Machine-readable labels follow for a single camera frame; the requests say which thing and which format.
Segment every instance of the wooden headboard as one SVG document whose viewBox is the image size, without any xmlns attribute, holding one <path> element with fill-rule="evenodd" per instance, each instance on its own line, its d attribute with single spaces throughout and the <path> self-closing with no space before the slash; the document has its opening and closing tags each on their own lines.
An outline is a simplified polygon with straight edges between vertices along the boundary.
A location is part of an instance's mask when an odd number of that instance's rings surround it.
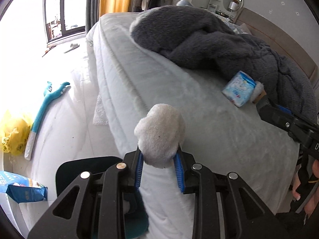
<svg viewBox="0 0 319 239">
<path fill-rule="evenodd" d="M 233 22 L 236 25 L 245 23 L 252 35 L 266 41 L 279 54 L 291 58 L 305 72 L 314 88 L 319 110 L 319 70 L 307 52 L 281 28 L 247 8 L 242 8 Z"/>
</svg>

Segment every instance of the sliding glass door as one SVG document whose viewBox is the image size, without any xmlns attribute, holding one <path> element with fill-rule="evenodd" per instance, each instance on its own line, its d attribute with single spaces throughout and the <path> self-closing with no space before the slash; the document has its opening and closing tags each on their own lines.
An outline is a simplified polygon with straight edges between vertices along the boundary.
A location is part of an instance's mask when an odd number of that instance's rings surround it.
<svg viewBox="0 0 319 239">
<path fill-rule="evenodd" d="M 47 41 L 85 31 L 86 0 L 44 0 Z"/>
</svg>

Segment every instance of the blue package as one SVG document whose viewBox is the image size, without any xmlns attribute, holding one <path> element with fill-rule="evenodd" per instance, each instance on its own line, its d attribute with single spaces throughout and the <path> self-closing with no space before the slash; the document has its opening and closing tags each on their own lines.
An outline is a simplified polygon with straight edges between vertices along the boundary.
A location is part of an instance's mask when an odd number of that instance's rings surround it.
<svg viewBox="0 0 319 239">
<path fill-rule="evenodd" d="M 7 193 L 17 203 L 47 200 L 47 187 L 6 171 L 0 171 L 0 192 Z"/>
<path fill-rule="evenodd" d="M 241 107 L 249 100 L 255 87 L 255 81 L 243 71 L 239 71 L 226 85 L 222 93 L 237 107 Z"/>
</svg>

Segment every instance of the human hand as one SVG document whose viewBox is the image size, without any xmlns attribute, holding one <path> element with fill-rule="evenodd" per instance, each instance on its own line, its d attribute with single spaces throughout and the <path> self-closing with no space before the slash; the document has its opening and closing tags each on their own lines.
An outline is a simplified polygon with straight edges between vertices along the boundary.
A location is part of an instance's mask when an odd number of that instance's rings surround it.
<svg viewBox="0 0 319 239">
<path fill-rule="evenodd" d="M 319 178 L 319 161 L 318 160 L 314 161 L 312 165 L 312 172 L 317 178 Z M 299 185 L 300 185 L 300 180 L 298 178 L 298 174 L 296 174 L 293 180 L 292 195 L 297 200 L 300 199 L 300 194 L 296 192 L 296 189 L 298 188 Z M 319 188 L 316 190 L 315 194 L 312 195 L 311 199 L 304 207 L 304 210 L 306 214 L 308 215 L 308 217 L 310 217 L 310 215 L 313 213 L 318 202 L 319 202 Z"/>
</svg>

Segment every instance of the white sponge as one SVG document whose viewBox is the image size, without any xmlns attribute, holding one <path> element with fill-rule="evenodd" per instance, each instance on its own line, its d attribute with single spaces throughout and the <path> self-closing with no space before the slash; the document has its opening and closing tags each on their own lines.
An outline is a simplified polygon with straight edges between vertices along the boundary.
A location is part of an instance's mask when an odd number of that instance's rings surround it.
<svg viewBox="0 0 319 239">
<path fill-rule="evenodd" d="M 157 168 L 169 167 L 178 145 L 185 136 L 181 113 L 168 104 L 156 104 L 134 130 L 146 164 Z"/>
<path fill-rule="evenodd" d="M 261 82 L 256 81 L 255 89 L 249 99 L 250 102 L 253 102 L 261 94 L 263 89 L 264 89 L 264 85 Z"/>
</svg>

